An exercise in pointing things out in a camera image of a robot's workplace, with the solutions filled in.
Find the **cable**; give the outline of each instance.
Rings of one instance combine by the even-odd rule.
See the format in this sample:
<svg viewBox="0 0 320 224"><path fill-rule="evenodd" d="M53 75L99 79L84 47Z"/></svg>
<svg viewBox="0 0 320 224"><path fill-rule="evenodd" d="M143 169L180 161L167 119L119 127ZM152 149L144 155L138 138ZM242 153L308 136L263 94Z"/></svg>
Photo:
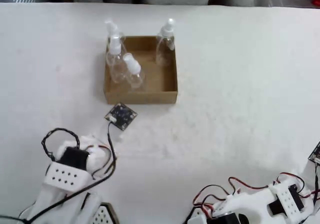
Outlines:
<svg viewBox="0 0 320 224"><path fill-rule="evenodd" d="M26 207L23 211L20 212L18 218L20 218L24 212L26 212L29 208L31 208L36 202L34 201L30 206Z"/></svg>
<svg viewBox="0 0 320 224"><path fill-rule="evenodd" d="M10 217L6 215L0 215L0 219L8 219L8 220L20 221L24 224L30 224L30 222L26 219L20 219L20 218Z"/></svg>
<svg viewBox="0 0 320 224"><path fill-rule="evenodd" d="M72 136L74 136L75 141L76 141L76 148L80 149L80 141L79 141L79 137L77 136L77 134L75 134L74 132L65 129L65 128L55 128L53 130L51 130L50 132L47 133L47 135L43 138L43 140L41 141L41 144L43 146L44 152L45 154L53 161L56 161L56 158L54 157L54 153L53 152L49 152L46 146L46 140L48 137L50 137L54 132L56 131L65 131L69 134L71 134Z"/></svg>
<svg viewBox="0 0 320 224"><path fill-rule="evenodd" d="M263 187L252 187L252 186L246 184L245 182L241 181L241 180L238 179L238 178L229 177L229 178L228 178L228 182L230 183L231 187L233 188L233 193L232 193L232 195L234 195L234 194L236 193L236 187L235 187L234 184L231 182L231 180L235 180L235 181L241 183L242 185L244 185L245 187L247 187L247 188L249 188L249 189L253 189L253 190L262 190L262 189L268 188L268 185L263 186Z"/></svg>
<svg viewBox="0 0 320 224"><path fill-rule="evenodd" d="M203 199L202 203L201 203L201 210L204 212L205 216L207 219L212 219L212 217L209 216L209 213L207 212L206 209L204 209L204 204L206 202L206 200L209 198L209 197L213 197L213 198L217 198L215 195L213 194L209 194L209 195L206 195L205 198Z"/></svg>
<svg viewBox="0 0 320 224"><path fill-rule="evenodd" d="M300 190L299 192L297 192L298 194L299 194L300 192L302 192L302 190L303 190L303 189L305 188L305 186L306 186L304 180L303 180L301 177L299 177L299 176L297 176L297 175L295 175L295 174L286 173L286 172L280 173L279 176L276 178L276 181L277 181L278 183L280 183L280 181L279 181L280 175L288 175L288 176L291 176L291 177L295 177L295 178L298 178L298 179L302 182L302 188L301 188L301 190Z"/></svg>
<svg viewBox="0 0 320 224"><path fill-rule="evenodd" d="M215 184L207 185L207 186L205 186L204 188L202 188L202 189L200 190L200 192L198 192L198 194L194 197L193 202L192 202L194 205L195 205L196 200L198 199L198 197L201 195L201 193L202 193L205 189L207 189L207 188L209 188L209 187L218 187L218 188L221 188L221 189L224 191L225 194L230 195L230 194L226 191L226 189L224 189L224 188L223 188L222 186L220 186L220 185L215 185ZM215 195L214 195L214 198L216 198L218 201L225 201L225 199L218 198L218 197L216 197Z"/></svg>
<svg viewBox="0 0 320 224"><path fill-rule="evenodd" d="M46 209L42 210L41 212L39 212L38 214L36 214L33 218L31 218L31 219L29 220L29 223L28 223L28 224L31 224L31 223L34 222L36 219L38 219L39 217L41 217L43 214L49 212L50 210L52 210L53 208L55 208L55 207L57 207L57 206L60 206L61 204L65 203L66 201L70 200L71 198L74 198L74 197L78 196L79 194L81 194L81 193L83 193L83 192L85 192L85 191L87 191L87 190L89 190L89 189L91 189L91 188L99 185L100 183L108 180L108 179L113 175L113 173L114 173L115 170L116 170L116 160L117 160L117 157L116 157L115 150L114 150L114 146L113 146L113 144L112 144L111 137L110 137L110 124L111 124L111 123L112 123L112 122L109 122L109 125L108 125L108 129L107 129L107 130L108 130L108 134L107 134L107 136L108 136L108 142L109 142L110 148L111 148L111 153L112 153L112 159L113 159L113 161L112 161L112 163L110 164L110 166L107 168L107 170L105 171L104 174L108 173L108 171L113 167L113 169L111 170L111 172L110 172L107 176L105 176L104 178L100 179L99 181L96 181L95 183L92 183L91 185L89 185L89 186L87 186L87 187L85 187L85 188L83 188L83 189L81 189L81 190L79 190L79 191L71 194L71 195L68 196L68 197L65 197L65 198L62 199L61 201L56 202L55 204L53 204L53 205L47 207Z"/></svg>
<svg viewBox="0 0 320 224"><path fill-rule="evenodd" d="M97 172L99 172L100 170L104 169L104 168L107 166L107 164L109 163L109 161L111 160L111 151L110 151L110 149L109 149L108 147L102 146L102 145L99 145L99 147L100 147L100 148L105 148L105 149L107 149L108 152L109 152L109 154L110 154L110 157L107 159L107 161L105 162L105 164L104 164L101 168L95 170L95 171L91 174L93 180L95 180L94 175L95 175Z"/></svg>

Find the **white table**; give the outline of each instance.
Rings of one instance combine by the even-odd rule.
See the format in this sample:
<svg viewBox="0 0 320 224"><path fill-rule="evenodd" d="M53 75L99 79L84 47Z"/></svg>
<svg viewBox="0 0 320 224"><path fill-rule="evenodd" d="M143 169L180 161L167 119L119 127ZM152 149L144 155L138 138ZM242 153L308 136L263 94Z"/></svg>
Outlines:
<svg viewBox="0 0 320 224"><path fill-rule="evenodd" d="M0 4L0 210L18 215L49 164L47 131L100 137L105 26L154 35L177 21L176 105L130 105L114 176L97 188L122 224L180 224L193 196L229 176L252 185L304 171L320 139L320 10ZM55 134L56 150L67 134ZM306 169L313 181L313 166Z"/></svg>

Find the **plastic bottle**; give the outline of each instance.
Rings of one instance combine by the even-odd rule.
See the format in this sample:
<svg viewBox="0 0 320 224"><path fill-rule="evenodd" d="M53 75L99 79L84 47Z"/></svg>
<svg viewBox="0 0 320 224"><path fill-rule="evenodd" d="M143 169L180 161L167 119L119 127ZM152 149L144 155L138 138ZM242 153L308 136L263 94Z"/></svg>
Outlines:
<svg viewBox="0 0 320 224"><path fill-rule="evenodd" d="M107 25L106 29L108 32L107 33L107 47L109 48L109 46L110 46L110 40L111 40L112 36L119 36L120 40L121 40L123 53L126 53L127 49L125 48L125 45L124 45L124 40L126 39L126 37L125 37L124 33L122 33L120 31L120 29L118 28L118 26L114 22L112 22L111 20L106 21L105 24Z"/></svg>
<svg viewBox="0 0 320 224"><path fill-rule="evenodd" d="M126 78L132 90L144 90L146 76L138 61L134 59L131 53L125 54L123 60L125 61L128 70Z"/></svg>
<svg viewBox="0 0 320 224"><path fill-rule="evenodd" d="M110 76L114 83L120 83L126 78L127 66L123 61L122 45L119 36L110 38L110 46L106 54Z"/></svg>
<svg viewBox="0 0 320 224"><path fill-rule="evenodd" d="M175 21L170 18L156 37L155 62L160 66L167 66L171 63L171 52L175 47L174 24Z"/></svg>

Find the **black circuit board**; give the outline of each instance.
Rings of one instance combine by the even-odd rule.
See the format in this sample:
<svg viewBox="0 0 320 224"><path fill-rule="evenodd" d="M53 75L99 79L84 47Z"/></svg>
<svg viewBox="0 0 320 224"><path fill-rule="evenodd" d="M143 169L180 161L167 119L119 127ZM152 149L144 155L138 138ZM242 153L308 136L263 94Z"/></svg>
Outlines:
<svg viewBox="0 0 320 224"><path fill-rule="evenodd" d="M116 127L124 131L137 115L138 113L134 112L132 109L128 108L122 103L118 103L110 110L110 112L107 113L104 118L110 122L113 122Z"/></svg>
<svg viewBox="0 0 320 224"><path fill-rule="evenodd" d="M314 151L310 154L309 160L320 165L320 142L315 147Z"/></svg>

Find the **cardboard box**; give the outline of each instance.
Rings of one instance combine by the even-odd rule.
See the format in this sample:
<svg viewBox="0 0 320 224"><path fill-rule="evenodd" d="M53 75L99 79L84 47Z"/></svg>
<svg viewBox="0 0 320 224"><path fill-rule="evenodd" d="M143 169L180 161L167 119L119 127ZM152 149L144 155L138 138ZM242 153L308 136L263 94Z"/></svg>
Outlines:
<svg viewBox="0 0 320 224"><path fill-rule="evenodd" d="M109 67L105 64L104 92L108 104L162 104L176 103L178 93L176 53L170 51L171 63L166 67L156 64L156 37L129 36L124 45L128 53L140 63L145 72L145 90L132 91L125 80L115 84L111 81Z"/></svg>

